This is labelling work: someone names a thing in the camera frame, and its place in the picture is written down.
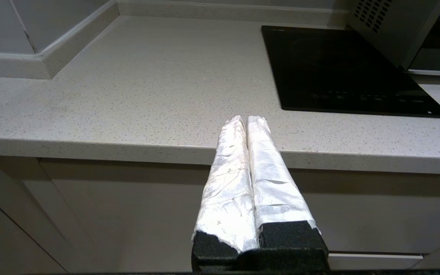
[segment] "induction cooktop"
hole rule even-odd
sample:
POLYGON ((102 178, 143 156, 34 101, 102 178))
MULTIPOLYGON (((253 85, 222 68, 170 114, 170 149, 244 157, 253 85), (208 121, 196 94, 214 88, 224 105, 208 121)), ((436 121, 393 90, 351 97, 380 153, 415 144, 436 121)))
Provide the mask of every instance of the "induction cooktop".
POLYGON ((356 31, 262 26, 284 110, 440 117, 440 105, 356 31))

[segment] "microwave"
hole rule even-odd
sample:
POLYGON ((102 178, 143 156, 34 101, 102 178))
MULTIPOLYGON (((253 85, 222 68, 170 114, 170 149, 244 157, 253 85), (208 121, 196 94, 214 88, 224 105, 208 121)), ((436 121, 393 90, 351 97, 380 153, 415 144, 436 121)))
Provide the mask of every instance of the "microwave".
POLYGON ((401 70, 440 75, 440 0, 353 0, 348 25, 401 70))

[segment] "kitchen countertop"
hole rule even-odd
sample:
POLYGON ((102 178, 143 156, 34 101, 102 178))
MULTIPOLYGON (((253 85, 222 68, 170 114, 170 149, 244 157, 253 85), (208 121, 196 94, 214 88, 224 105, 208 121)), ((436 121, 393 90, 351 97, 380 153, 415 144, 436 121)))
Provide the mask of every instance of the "kitchen countertop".
POLYGON ((261 25, 120 16, 53 80, 0 78, 0 155, 211 164, 262 115, 290 168, 440 173, 438 118, 281 110, 261 25))

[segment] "microwave vent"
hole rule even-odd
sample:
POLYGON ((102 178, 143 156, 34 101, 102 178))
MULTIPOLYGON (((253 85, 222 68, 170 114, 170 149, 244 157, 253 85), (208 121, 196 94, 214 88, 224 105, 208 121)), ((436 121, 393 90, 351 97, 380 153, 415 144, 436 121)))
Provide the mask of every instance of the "microwave vent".
POLYGON ((354 16, 375 33, 381 28, 393 0, 359 0, 354 16))

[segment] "black glass cooktop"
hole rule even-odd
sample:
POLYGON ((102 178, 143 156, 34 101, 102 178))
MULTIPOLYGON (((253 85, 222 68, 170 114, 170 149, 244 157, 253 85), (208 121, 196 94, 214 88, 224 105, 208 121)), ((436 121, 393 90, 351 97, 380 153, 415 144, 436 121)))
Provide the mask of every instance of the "black glass cooktop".
POLYGON ((284 110, 440 117, 440 105, 356 31, 262 26, 284 110))

